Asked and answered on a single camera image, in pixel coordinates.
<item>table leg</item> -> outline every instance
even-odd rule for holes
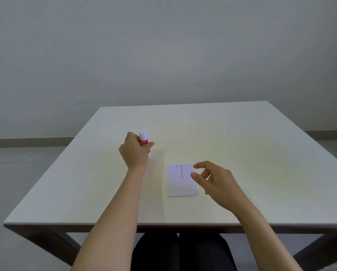
[[[72,266],[81,246],[67,233],[54,232],[49,229],[37,229],[30,225],[4,225],[18,235],[33,242],[66,264]]]
[[[326,234],[294,255],[304,271],[317,271],[337,262],[337,234]]]

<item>hand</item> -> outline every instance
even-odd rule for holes
[[[191,177],[220,206],[235,214],[250,202],[230,170],[209,161],[194,164],[193,167],[205,168],[201,175],[192,172]]]
[[[132,132],[128,132],[124,143],[119,147],[118,151],[121,153],[128,169],[146,169],[148,152],[154,144],[154,142],[149,142],[145,146],[140,146],[140,137]]]

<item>person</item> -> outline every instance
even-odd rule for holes
[[[127,133],[119,151],[128,171],[117,193],[88,234],[72,271],[85,270],[236,270],[227,242],[218,233],[152,231],[134,245],[141,186],[148,151],[155,144],[139,145]],[[231,211],[241,223],[260,271],[302,270],[281,243],[260,211],[247,198],[230,170],[209,161],[191,177],[217,204]]]

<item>black pants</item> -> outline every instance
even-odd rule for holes
[[[145,233],[131,271],[237,271],[227,242],[218,233]]]

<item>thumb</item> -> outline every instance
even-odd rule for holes
[[[197,184],[199,186],[201,186],[204,190],[205,190],[205,193],[206,191],[210,190],[211,189],[211,183],[208,182],[204,177],[202,177],[200,174],[197,174],[195,172],[192,172],[190,174],[190,176],[193,178],[193,180],[195,182],[197,182]]]
[[[147,145],[145,145],[145,149],[146,149],[147,151],[150,151],[151,147],[153,147],[154,145],[155,145],[154,142],[149,142]]]

